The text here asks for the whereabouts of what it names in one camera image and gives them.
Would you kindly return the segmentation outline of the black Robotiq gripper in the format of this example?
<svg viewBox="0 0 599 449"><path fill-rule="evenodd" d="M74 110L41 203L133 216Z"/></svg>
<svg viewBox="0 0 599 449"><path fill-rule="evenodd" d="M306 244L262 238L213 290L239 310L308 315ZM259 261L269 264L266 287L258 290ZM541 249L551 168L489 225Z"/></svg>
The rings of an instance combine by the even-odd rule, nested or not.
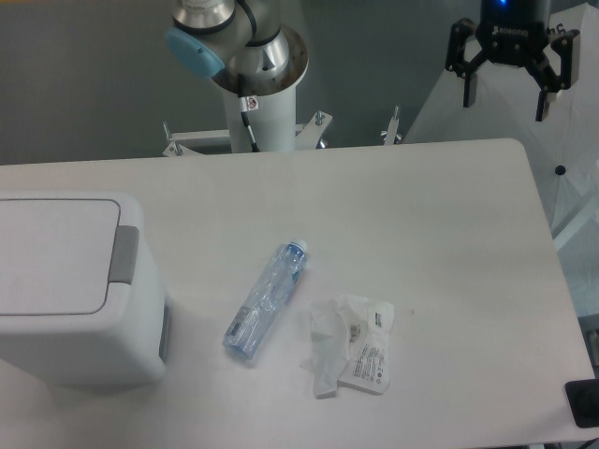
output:
<svg viewBox="0 0 599 449"><path fill-rule="evenodd" d="M463 80L465 108L475 102L477 70L490 61L525 67L539 87L535 120L542 122L547 117L549 97L577 82L580 60L580 31L551 33L549 12L550 1L545 0L484 0L479 24L463 18L451 25L445 69ZM470 37L481 50L467 61L465 51ZM544 53L546 46L560 58L559 74Z"/></svg>

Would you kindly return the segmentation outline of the silver robot arm blue cap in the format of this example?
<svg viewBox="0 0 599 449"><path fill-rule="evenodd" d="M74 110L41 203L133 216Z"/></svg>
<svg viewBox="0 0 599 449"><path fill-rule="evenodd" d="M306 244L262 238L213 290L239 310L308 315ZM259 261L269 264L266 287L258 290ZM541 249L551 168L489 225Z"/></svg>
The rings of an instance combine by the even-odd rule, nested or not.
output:
<svg viewBox="0 0 599 449"><path fill-rule="evenodd" d="M463 105L475 101L475 74L486 62L524 68L539 87L535 119L549 98L578 79L581 35L553 31L547 1L484 1L480 20L461 19L449 35L445 68L463 80ZM171 54L195 75L223 80L234 113L249 128L259 99L280 92L291 71L291 42L277 1L178 1L166 33Z"/></svg>

